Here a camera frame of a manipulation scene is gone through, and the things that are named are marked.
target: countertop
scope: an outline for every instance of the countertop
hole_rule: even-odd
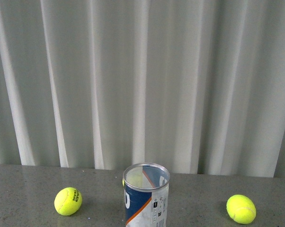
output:
[[[0,227],[124,227],[123,170],[0,165]],[[81,193],[81,208],[59,215],[65,187]],[[234,194],[250,197],[251,227],[285,227],[285,178],[171,174],[168,227],[239,227],[226,211]]]

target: tennis ball can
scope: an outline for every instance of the tennis ball can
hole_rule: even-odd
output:
[[[168,170],[155,163],[138,163],[123,174],[126,227],[166,227]]]

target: orange stripe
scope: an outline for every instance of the orange stripe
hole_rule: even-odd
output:
[[[142,173],[146,176],[147,180],[150,182],[150,184],[152,185],[152,188],[155,188],[155,185],[153,184],[152,180],[149,178],[149,176],[147,175],[147,173],[143,170]]]
[[[135,218],[148,205],[149,202],[151,202],[151,199],[152,197],[150,197],[149,200],[135,214],[133,214],[132,217],[127,220],[125,225],[128,225],[128,223],[132,221],[132,219]]]

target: yellow tennis ball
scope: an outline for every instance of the yellow tennis ball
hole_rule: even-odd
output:
[[[240,224],[249,224],[256,217],[256,208],[252,200],[244,195],[231,196],[227,201],[229,216]]]
[[[55,197],[56,211],[64,216],[74,214],[81,206],[82,196],[76,188],[64,188]]]

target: white curtain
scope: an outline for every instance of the white curtain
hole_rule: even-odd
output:
[[[285,0],[0,0],[0,164],[285,177]]]

